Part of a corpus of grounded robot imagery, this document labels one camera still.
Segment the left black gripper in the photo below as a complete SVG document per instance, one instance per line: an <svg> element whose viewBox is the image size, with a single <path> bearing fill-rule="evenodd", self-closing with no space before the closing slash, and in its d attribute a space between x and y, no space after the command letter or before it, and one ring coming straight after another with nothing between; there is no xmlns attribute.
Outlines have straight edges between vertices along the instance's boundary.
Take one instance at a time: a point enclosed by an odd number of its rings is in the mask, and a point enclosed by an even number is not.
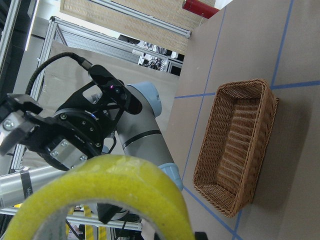
<svg viewBox="0 0 320 240"><path fill-rule="evenodd" d="M53 116L31 117L33 123L27 114L41 113L43 108L39 103L27 94L6 94L0 101L0 154L6 155L27 138L24 145L30 151L38 153L48 164L62 171L75 165L67 163L61 153L53 154L63 140L79 152L78 160L101 155L104 140L113 137L124 110L101 90L101 98L96 103L86 99L83 93L95 85L90 82L75 91ZM36 127L27 137L34 123Z"/></svg>

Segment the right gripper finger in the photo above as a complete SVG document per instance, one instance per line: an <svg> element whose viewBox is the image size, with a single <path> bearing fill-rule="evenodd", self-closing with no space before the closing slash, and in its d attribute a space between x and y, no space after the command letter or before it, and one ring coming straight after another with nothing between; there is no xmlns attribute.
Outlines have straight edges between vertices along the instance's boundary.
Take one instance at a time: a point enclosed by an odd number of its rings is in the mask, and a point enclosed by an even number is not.
<svg viewBox="0 0 320 240"><path fill-rule="evenodd" d="M98 220L103 224L107 224L116 213L120 211L120 207L108 203L97 203Z"/></svg>

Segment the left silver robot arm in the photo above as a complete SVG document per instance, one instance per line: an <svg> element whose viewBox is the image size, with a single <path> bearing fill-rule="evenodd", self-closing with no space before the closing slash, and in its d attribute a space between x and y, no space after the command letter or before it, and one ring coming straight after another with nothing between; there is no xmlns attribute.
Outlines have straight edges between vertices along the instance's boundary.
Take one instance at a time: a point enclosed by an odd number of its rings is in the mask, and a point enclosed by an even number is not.
<svg viewBox="0 0 320 240"><path fill-rule="evenodd" d="M0 102L0 153L17 145L40 155L46 167L0 178L0 206L23 202L39 188L104 153L104 140L118 134L126 155L150 161L179 189L178 167L156 122L151 103L158 99L149 82L123 85L94 81L74 92L51 116L29 94L7 94Z"/></svg>

